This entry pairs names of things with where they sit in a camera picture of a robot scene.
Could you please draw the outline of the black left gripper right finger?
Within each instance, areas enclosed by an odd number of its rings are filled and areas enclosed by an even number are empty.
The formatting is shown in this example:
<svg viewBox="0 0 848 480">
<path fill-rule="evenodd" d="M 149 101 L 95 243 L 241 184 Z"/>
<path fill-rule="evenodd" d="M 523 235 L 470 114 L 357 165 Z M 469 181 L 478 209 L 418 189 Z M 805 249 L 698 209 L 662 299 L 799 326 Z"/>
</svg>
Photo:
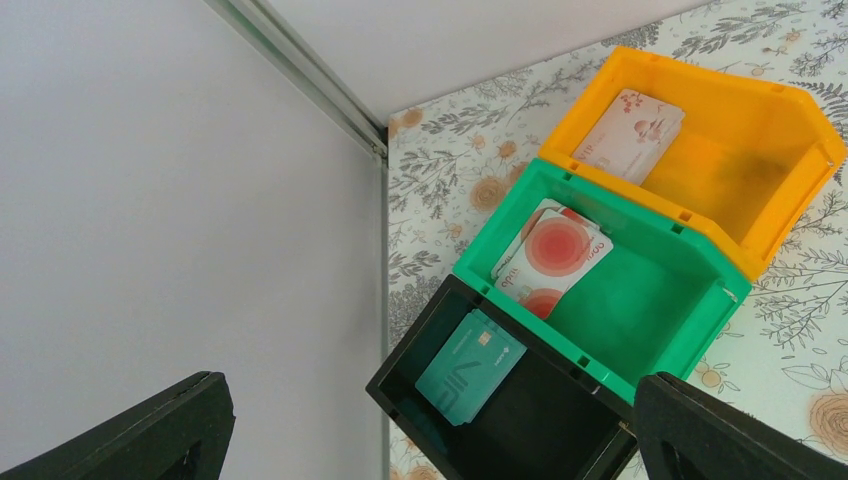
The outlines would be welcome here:
<svg viewBox="0 0 848 480">
<path fill-rule="evenodd" d="M 634 431 L 650 479 L 845 479 L 847 466 L 667 373 L 640 379 Z"/>
</svg>

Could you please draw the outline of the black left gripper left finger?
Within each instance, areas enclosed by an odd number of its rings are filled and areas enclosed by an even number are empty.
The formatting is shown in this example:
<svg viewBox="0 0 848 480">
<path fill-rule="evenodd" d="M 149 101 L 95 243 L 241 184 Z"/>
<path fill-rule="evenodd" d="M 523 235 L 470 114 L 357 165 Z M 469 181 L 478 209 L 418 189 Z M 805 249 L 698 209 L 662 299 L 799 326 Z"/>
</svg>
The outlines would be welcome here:
<svg viewBox="0 0 848 480">
<path fill-rule="evenodd" d="M 236 417 L 221 372 L 200 371 L 3 479 L 217 479 Z"/>
</svg>

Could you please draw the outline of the red circle white card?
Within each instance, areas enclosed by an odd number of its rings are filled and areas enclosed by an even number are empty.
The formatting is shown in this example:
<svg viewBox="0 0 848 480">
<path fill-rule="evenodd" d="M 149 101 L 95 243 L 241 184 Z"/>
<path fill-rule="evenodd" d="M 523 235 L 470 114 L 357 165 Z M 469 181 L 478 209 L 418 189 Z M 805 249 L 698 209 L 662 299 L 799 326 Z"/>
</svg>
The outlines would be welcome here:
<svg viewBox="0 0 848 480">
<path fill-rule="evenodd" d="M 613 248 L 612 240 L 600 229 L 546 211 L 502 268 L 494 286 L 545 320 L 565 293 Z"/>
</svg>

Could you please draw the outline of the teal card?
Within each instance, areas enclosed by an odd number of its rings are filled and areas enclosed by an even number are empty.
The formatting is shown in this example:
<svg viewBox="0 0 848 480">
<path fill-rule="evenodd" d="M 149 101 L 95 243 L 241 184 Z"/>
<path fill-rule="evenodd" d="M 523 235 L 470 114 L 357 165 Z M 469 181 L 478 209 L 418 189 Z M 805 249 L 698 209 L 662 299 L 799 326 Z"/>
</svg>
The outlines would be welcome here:
<svg viewBox="0 0 848 480">
<path fill-rule="evenodd" d="M 415 383 L 453 426 L 471 422 L 527 347 L 480 309 L 459 322 Z"/>
</svg>

